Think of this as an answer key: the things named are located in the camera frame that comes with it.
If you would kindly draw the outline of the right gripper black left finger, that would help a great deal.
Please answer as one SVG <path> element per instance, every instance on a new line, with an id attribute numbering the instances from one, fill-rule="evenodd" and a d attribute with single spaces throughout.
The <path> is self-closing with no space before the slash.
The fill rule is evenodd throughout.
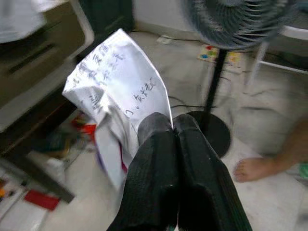
<path id="1" fill-rule="evenodd" d="M 172 231 L 177 225 L 179 174 L 169 118 L 155 112 L 138 128 L 139 148 L 110 231 Z"/>

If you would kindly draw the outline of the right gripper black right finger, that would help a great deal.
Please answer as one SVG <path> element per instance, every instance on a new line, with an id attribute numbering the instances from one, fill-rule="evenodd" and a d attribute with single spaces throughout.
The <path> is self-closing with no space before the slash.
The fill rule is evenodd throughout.
<path id="1" fill-rule="evenodd" d="M 174 119 L 180 176 L 180 231 L 250 231 L 252 227 L 225 164 L 197 121 Z"/>

